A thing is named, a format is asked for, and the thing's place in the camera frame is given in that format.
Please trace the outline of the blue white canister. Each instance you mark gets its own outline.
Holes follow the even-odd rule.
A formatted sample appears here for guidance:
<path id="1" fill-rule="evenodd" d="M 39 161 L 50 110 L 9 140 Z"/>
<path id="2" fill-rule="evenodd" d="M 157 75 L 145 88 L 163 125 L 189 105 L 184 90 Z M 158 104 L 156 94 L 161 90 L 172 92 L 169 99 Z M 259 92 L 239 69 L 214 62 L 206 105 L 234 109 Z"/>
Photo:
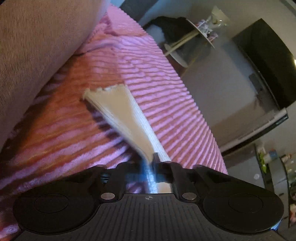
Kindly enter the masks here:
<path id="1" fill-rule="evenodd" d="M 264 154 L 263 160 L 266 164 L 272 162 L 273 160 L 278 158 L 278 154 L 276 150 L 269 151 L 268 153 Z"/>

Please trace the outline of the black wall television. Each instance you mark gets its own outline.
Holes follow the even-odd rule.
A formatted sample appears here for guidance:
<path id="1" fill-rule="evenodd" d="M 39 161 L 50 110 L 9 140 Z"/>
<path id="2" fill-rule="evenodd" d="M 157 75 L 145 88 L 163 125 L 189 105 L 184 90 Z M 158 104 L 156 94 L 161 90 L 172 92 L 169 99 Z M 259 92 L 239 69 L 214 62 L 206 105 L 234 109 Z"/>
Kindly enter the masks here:
<path id="1" fill-rule="evenodd" d="M 233 37 L 280 109 L 295 102 L 295 57 L 277 33 L 259 19 Z"/>

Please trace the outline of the white trash bin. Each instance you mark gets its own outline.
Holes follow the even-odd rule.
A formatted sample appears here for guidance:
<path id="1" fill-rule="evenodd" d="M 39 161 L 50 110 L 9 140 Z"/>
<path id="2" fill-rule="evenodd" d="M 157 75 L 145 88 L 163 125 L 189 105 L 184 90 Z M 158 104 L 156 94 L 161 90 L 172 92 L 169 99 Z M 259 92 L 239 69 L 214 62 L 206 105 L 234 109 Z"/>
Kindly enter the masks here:
<path id="1" fill-rule="evenodd" d="M 149 26 L 145 31 L 154 39 L 154 41 L 158 45 L 161 45 L 163 42 L 166 41 L 163 30 L 156 25 Z"/>

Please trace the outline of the white knit sweater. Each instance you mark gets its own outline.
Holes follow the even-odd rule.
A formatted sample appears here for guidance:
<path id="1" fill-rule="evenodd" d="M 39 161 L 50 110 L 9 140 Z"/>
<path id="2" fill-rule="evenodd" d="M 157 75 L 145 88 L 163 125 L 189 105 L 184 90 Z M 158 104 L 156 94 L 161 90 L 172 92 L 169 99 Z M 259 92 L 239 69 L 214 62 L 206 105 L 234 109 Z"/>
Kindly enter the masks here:
<path id="1" fill-rule="evenodd" d="M 172 193 L 170 184 L 156 180 L 151 167 L 154 154 L 158 154 L 161 162 L 171 159 L 128 87 L 119 84 L 96 90 L 86 89 L 83 99 L 99 111 L 106 122 L 142 157 L 149 192 Z"/>

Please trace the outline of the beige pillow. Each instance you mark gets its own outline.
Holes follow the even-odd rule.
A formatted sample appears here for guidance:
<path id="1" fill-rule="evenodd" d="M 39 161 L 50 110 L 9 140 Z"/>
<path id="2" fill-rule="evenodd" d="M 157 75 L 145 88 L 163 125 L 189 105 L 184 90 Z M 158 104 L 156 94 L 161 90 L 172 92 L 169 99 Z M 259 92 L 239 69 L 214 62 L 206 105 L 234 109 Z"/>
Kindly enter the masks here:
<path id="1" fill-rule="evenodd" d="M 52 76 L 83 44 L 110 1 L 1 2 L 1 147 Z"/>

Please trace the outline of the white standing panel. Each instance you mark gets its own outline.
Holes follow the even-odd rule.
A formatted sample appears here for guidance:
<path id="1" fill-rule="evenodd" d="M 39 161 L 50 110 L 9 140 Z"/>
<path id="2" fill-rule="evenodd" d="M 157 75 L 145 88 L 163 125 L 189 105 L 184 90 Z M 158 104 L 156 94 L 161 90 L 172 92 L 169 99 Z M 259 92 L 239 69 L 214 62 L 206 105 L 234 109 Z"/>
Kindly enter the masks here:
<path id="1" fill-rule="evenodd" d="M 261 138 L 286 120 L 288 120 L 287 109 L 283 108 L 279 111 L 270 111 L 264 116 L 258 118 L 245 128 L 234 133 L 227 142 L 219 146 L 222 156 L 226 156 L 236 150 L 239 150 L 253 141 Z"/>

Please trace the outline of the pink ribbed bedspread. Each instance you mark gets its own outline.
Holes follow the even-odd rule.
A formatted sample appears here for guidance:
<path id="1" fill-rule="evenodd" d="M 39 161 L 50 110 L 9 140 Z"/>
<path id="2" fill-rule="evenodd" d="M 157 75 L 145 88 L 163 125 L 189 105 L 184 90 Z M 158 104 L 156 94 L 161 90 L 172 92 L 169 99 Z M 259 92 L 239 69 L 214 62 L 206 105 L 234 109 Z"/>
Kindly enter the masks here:
<path id="1" fill-rule="evenodd" d="M 125 84 L 173 162 L 226 173 L 196 103 L 153 38 L 110 6 L 82 45 L 42 88 L 1 151 L 1 240 L 19 231 L 13 203 L 36 186 L 96 165 L 115 167 L 134 152 L 82 100 L 85 89 Z"/>

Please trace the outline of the flower bouquet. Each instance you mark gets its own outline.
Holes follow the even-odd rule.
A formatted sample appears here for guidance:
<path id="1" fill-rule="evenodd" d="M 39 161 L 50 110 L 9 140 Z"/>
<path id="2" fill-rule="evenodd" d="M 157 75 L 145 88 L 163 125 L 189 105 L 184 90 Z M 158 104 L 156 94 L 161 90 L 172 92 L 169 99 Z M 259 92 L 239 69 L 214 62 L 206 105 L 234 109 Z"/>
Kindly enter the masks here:
<path id="1" fill-rule="evenodd" d="M 218 28 L 226 27 L 230 24 L 230 19 L 217 6 L 213 6 L 210 16 L 206 20 L 198 22 L 197 27 L 201 31 L 213 31 Z"/>

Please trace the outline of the black garment on bin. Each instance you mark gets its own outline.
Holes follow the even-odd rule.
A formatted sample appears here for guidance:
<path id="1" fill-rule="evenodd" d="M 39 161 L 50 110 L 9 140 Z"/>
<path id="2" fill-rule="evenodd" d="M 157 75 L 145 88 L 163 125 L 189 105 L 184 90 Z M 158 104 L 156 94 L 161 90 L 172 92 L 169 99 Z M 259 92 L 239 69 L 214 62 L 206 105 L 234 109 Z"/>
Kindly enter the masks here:
<path id="1" fill-rule="evenodd" d="M 151 20 L 150 23 L 161 28 L 168 43 L 177 42 L 181 37 L 194 30 L 194 27 L 184 17 L 159 16 Z"/>

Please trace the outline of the round wooden side table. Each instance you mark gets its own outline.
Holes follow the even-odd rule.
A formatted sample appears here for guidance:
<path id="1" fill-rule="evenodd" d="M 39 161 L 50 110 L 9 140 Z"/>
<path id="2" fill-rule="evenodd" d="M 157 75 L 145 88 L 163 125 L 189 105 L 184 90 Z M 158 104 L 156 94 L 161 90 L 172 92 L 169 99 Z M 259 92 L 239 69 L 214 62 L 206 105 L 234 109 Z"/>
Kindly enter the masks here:
<path id="1" fill-rule="evenodd" d="M 203 48 L 213 48 L 213 41 L 218 37 L 214 32 L 215 24 L 219 21 L 201 20 L 197 24 L 186 19 L 193 30 L 185 34 L 177 42 L 165 44 L 165 56 L 172 57 L 178 64 L 188 68 L 201 54 Z"/>

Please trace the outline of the grey bedside cabinet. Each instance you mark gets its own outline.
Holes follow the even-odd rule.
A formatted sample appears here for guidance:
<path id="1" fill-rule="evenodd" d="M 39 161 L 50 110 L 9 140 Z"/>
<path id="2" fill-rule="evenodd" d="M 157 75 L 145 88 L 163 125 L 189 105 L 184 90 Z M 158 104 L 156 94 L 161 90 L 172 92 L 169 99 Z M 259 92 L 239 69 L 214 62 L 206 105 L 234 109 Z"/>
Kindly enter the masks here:
<path id="1" fill-rule="evenodd" d="M 255 144 L 236 150 L 223 159 L 229 176 L 265 188 Z"/>

